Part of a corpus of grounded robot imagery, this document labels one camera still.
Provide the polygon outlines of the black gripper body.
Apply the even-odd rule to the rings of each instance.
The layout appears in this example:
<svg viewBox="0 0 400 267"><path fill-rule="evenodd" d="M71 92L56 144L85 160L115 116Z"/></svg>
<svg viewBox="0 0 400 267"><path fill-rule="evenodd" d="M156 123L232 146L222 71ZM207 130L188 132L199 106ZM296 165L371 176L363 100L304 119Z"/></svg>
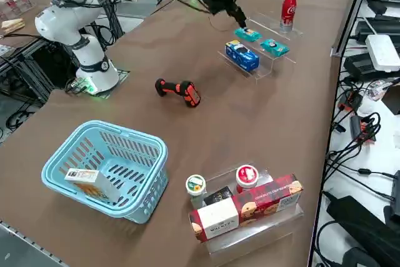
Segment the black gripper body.
<svg viewBox="0 0 400 267"><path fill-rule="evenodd" d="M234 0L202 0L211 14L231 10Z"/></svg>

